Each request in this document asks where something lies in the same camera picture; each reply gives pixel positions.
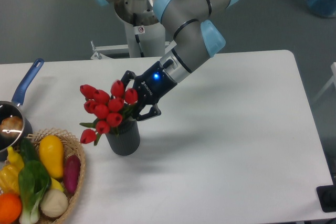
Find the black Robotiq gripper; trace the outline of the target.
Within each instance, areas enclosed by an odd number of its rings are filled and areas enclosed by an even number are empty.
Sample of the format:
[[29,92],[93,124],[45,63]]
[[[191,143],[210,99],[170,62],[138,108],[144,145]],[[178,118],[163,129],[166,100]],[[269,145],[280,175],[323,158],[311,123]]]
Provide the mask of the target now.
[[[173,60],[168,60],[163,65],[157,61],[140,76],[130,70],[127,70],[122,76],[120,81],[125,90],[130,81],[134,80],[133,88],[137,91],[138,102],[132,115],[135,115],[137,121],[145,121],[161,115],[161,110],[158,107],[160,98],[177,85],[165,72],[166,68],[172,64]],[[146,105],[151,105],[147,112],[144,111]]]

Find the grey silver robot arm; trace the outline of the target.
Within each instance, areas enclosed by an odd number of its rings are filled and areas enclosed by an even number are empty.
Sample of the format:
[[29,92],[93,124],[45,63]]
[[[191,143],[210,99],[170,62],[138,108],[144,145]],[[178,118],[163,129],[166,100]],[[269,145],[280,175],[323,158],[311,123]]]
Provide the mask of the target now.
[[138,101],[131,116],[143,121],[160,115],[158,101],[226,44],[210,17],[239,0],[96,0],[114,5],[124,23],[131,58],[159,57],[142,75],[127,71]]

